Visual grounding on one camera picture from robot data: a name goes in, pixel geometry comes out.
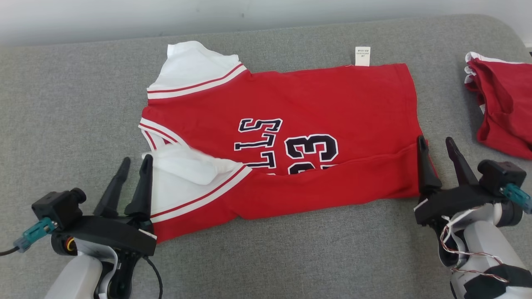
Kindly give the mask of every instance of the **white wall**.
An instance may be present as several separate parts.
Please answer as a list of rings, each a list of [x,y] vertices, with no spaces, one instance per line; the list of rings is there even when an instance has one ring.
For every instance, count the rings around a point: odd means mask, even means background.
[[[0,42],[70,43],[451,13],[495,16],[532,47],[531,0],[1,0]]]

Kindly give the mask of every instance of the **red garment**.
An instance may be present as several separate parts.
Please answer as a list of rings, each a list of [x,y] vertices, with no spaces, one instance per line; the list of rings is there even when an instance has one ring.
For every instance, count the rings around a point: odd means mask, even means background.
[[[532,159],[532,64],[472,59],[476,73],[466,84],[485,102],[479,142],[513,156]]]
[[[197,42],[170,45],[139,125],[150,147],[180,144],[253,171],[209,201],[179,192],[175,204],[153,196],[152,220],[182,226],[167,234],[176,237],[236,215],[256,219],[416,196],[416,108],[405,64],[251,73],[236,55]],[[193,210],[188,202],[205,204]],[[168,211],[176,216],[163,216]]]

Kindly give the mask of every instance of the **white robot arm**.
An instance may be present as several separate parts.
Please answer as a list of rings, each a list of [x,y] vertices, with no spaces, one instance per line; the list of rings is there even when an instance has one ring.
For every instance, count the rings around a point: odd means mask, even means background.
[[[446,140],[459,186],[442,190],[428,157],[425,139],[418,139],[420,201],[417,223],[433,228],[439,257],[450,268],[456,299],[532,298],[532,274],[498,227],[519,223],[531,213],[530,196],[519,187],[526,173],[510,162],[484,160],[480,181],[452,138]]]
[[[0,253],[25,252],[40,238],[51,235],[57,254],[76,256],[45,299],[128,299],[133,270],[140,259],[154,269],[162,297],[161,277],[148,258],[155,252],[157,239],[150,221],[153,158],[145,156],[133,199],[126,206],[125,216],[118,216],[118,200],[129,165],[129,158],[125,158],[93,215],[82,214],[79,204],[86,196],[77,188],[50,192],[36,201],[31,208],[39,222],[14,242],[12,250]]]

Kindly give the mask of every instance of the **clothing label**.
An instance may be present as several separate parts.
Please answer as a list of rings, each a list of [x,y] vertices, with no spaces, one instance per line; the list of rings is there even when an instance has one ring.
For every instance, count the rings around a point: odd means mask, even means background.
[[[355,47],[355,65],[369,67],[371,47]]]

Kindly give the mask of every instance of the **gray cushion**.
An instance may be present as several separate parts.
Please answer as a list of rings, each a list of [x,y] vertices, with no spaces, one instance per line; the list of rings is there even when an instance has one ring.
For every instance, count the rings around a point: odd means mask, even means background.
[[[445,187],[456,185],[446,136],[474,168],[493,159],[532,172],[532,162],[475,139],[483,116],[463,86],[465,54],[532,62],[517,35],[487,16],[9,49],[0,53],[0,250],[35,223],[30,205],[49,191],[80,187],[88,196],[82,209],[91,213],[121,159],[130,156],[120,209],[125,207],[140,153],[148,150],[137,128],[145,88],[158,75],[166,44],[187,40],[236,53],[253,72],[352,64],[355,46],[371,46],[373,65],[408,64],[419,123]],[[532,193],[532,179],[523,188]],[[163,243],[153,261],[166,298],[451,298],[450,273],[438,260],[434,232],[415,223],[416,202],[379,200],[238,219]],[[524,237],[532,234],[530,217],[502,231],[532,267],[532,243]],[[2,298],[42,298],[68,261],[53,253],[48,239],[25,254],[0,258]],[[134,283],[133,298],[156,298],[157,280],[144,261]]]

